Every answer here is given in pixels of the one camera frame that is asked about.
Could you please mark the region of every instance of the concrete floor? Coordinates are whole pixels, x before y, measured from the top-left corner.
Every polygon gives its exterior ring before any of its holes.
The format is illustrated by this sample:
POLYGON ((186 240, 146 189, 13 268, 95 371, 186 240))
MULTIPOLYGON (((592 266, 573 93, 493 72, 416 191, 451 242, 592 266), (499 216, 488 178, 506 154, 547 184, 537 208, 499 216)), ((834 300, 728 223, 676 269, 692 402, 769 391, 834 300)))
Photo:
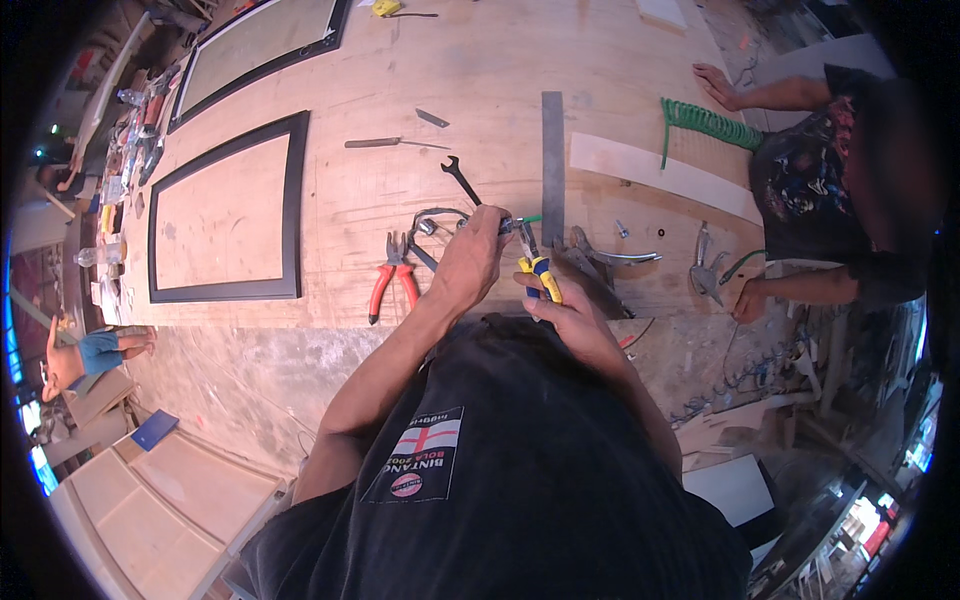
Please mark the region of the concrete floor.
MULTIPOLYGON (((719 384, 724 369, 741 368, 759 348, 785 335, 782 306, 771 307, 768 319, 749 327, 736 327, 727 315, 637 319, 611 327, 617 339, 640 336, 627 351, 669 416, 719 384)), ((132 402, 145 413, 163 409, 189 433, 294 477, 327 404, 391 331, 161 327, 155 356, 126 364, 137 383, 132 402)))

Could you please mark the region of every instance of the green coiled air hose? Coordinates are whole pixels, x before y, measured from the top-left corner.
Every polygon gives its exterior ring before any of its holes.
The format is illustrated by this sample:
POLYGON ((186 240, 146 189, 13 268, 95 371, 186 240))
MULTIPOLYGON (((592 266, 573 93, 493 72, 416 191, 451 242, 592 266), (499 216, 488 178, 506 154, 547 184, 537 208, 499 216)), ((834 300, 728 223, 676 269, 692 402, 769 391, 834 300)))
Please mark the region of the green coiled air hose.
POLYGON ((706 133, 728 144, 735 144, 753 152, 760 147, 763 133, 739 121, 728 119, 712 110, 677 102, 669 98, 660 98, 663 107, 663 120, 666 123, 663 132, 663 161, 660 169, 666 168, 666 149, 670 143, 670 126, 706 133))

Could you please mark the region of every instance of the pliers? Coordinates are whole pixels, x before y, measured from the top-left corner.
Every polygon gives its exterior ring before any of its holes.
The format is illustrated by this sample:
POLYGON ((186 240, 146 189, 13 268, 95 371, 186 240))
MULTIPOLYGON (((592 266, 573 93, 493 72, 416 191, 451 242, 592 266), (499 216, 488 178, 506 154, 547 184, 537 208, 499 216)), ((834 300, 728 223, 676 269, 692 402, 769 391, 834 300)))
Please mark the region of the pliers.
POLYGON ((394 235, 387 233, 387 262, 376 268, 380 276, 376 279, 376 283, 373 285, 373 294, 370 296, 370 324, 376 323, 376 320, 380 318, 380 301, 383 300, 383 291, 387 289, 387 283, 394 276, 394 271, 400 278, 403 291, 406 292, 407 300, 410 302, 410 310, 413 310, 414 306, 417 305, 417 298, 420 295, 417 292, 417 285, 410 276, 414 268, 403 262, 403 256, 406 253, 407 234, 401 233, 400 243, 395 246, 394 235))
MULTIPOLYGON (((546 256, 540 256, 540 252, 537 250, 537 240, 534 237, 534 232, 530 229, 530 224, 526 221, 519 224, 520 229, 520 246, 523 248, 523 258, 518 260, 520 265, 520 270, 523 273, 532 273, 540 278, 540 282, 543 284, 543 291, 546 293, 548 300, 552 300, 557 304, 560 304, 564 301, 564 297, 560 293, 560 287, 557 285, 557 280, 553 277, 553 274, 550 273, 550 259, 546 256)), ((527 286, 527 296, 530 298, 540 298, 540 290, 534 287, 527 286)))

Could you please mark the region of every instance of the black t-shirt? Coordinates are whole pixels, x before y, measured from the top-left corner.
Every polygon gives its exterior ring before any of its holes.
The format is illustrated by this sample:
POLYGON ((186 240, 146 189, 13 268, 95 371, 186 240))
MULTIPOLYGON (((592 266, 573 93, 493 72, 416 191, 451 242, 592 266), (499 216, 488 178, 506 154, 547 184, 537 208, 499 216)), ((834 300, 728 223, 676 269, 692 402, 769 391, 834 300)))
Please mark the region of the black t-shirt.
POLYGON ((924 293, 925 258, 879 251, 857 220, 845 180, 853 122, 879 80, 832 64, 824 73, 832 102, 768 135, 750 164, 767 256, 848 265, 869 307, 916 299, 924 293))
POLYGON ((490 315, 411 381, 357 480, 271 519, 258 598, 743 598, 746 543, 552 327, 490 315))

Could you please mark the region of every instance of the green wire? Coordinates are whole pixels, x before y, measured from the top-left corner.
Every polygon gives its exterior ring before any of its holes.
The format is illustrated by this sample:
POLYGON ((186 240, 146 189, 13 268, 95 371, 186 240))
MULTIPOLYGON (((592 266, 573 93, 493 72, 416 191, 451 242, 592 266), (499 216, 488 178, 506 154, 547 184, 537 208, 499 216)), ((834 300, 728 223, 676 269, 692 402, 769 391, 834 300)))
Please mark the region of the green wire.
POLYGON ((763 142, 763 133, 739 121, 721 116, 712 110, 686 102, 677 102, 669 98, 660 98, 660 105, 663 107, 663 121, 665 123, 661 170, 666 168, 666 151, 670 143, 671 125, 705 133, 728 144, 746 148, 751 152, 759 148, 760 143, 763 142))
POLYGON ((754 250, 753 252, 748 252, 746 256, 733 263, 733 266, 730 267, 727 272, 720 277, 719 281, 717 281, 717 285, 723 285, 724 283, 730 281, 730 278, 733 277, 733 274, 736 273, 737 269, 742 267, 743 264, 750 260, 752 256, 756 256, 757 254, 763 254, 765 256, 766 253, 767 251, 765 250, 754 250))

